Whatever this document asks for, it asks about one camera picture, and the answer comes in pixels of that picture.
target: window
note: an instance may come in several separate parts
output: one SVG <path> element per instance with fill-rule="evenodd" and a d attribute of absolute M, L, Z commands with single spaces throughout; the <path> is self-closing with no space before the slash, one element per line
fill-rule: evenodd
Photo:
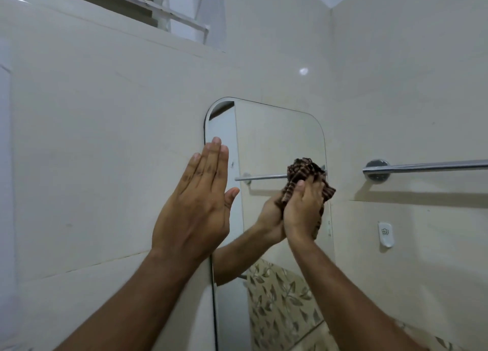
<path fill-rule="evenodd" d="M 210 25 L 215 25 L 216 29 L 211 36 L 210 45 L 223 50 L 225 40 L 223 0 L 85 1 L 204 44 L 207 44 Z"/>

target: mirror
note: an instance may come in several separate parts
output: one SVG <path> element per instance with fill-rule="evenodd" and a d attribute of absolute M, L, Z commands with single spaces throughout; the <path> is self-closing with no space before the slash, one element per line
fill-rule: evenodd
<path fill-rule="evenodd" d="M 205 140 L 214 136 L 229 147 L 227 188 L 241 189 L 232 204 L 229 236 L 212 260 L 218 349 L 283 351 L 307 344 L 299 349 L 320 350 L 313 342 L 308 345 L 307 337 L 323 323 L 322 315 L 281 227 L 274 227 L 281 211 L 273 202 L 265 206 L 287 180 L 235 178 L 286 175 L 302 157 L 325 165 L 322 128 L 307 113 L 224 98 L 206 116 Z M 334 259 L 328 205 L 316 242 Z"/>

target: brown striped cloth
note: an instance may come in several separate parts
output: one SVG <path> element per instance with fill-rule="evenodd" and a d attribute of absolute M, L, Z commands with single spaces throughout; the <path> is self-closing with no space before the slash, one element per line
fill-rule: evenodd
<path fill-rule="evenodd" d="M 324 182 L 324 189 L 322 190 L 322 197 L 324 198 L 324 203 L 331 199 L 336 192 L 334 188 L 332 188 L 326 179 L 326 172 L 321 169 L 316 163 L 312 162 L 310 158 L 297 158 L 295 162 L 288 166 L 288 170 L 286 172 L 288 176 L 288 183 L 283 188 L 283 197 L 281 200 L 276 202 L 276 205 L 280 208 L 280 210 L 284 211 L 286 204 L 291 199 L 293 195 L 293 190 L 297 185 L 299 180 L 307 180 L 309 176 L 314 176 L 314 181 L 321 179 Z M 317 234 L 320 229 L 320 225 L 322 224 L 322 215 L 324 214 L 324 206 L 320 208 L 320 219 L 317 222 L 317 226 L 315 227 L 313 238 L 317 238 Z"/>

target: hand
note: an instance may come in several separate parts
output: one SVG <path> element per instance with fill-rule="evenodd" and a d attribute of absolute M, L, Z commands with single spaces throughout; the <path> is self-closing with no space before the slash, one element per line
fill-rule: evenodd
<path fill-rule="evenodd" d="M 284 209 L 284 230 L 289 242 L 310 240 L 317 236 L 316 225 L 324 204 L 323 188 L 324 183 L 313 182 L 313 177 L 298 181 Z"/>
<path fill-rule="evenodd" d="M 195 153 L 173 194 L 159 214 L 151 251 L 174 260 L 188 275 L 229 234 L 230 207 L 239 188 L 227 193 L 229 149 L 215 137 Z"/>
<path fill-rule="evenodd" d="M 259 214 L 256 226 L 264 232 L 265 239 L 269 245 L 275 245 L 281 242 L 286 235 L 283 228 L 283 216 L 276 201 L 283 197 L 283 193 L 279 192 L 266 201 Z"/>

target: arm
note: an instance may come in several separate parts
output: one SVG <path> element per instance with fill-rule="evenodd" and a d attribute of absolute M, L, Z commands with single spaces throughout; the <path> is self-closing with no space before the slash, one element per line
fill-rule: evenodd
<path fill-rule="evenodd" d="M 186 282 L 229 232 L 239 189 L 224 194 L 227 161 L 228 148 L 218 138 L 192 157 L 156 221 L 141 266 L 57 351 L 152 348 Z"/>
<path fill-rule="evenodd" d="M 275 201 L 282 193 L 268 199 L 256 223 L 240 237 L 213 254 L 215 283 L 234 280 L 256 262 L 270 247 L 284 238 L 283 219 Z"/>
<path fill-rule="evenodd" d="M 343 351 L 421 348 L 361 292 L 310 237 L 323 203 L 320 183 L 300 183 L 284 211 L 290 248 L 329 329 Z"/>

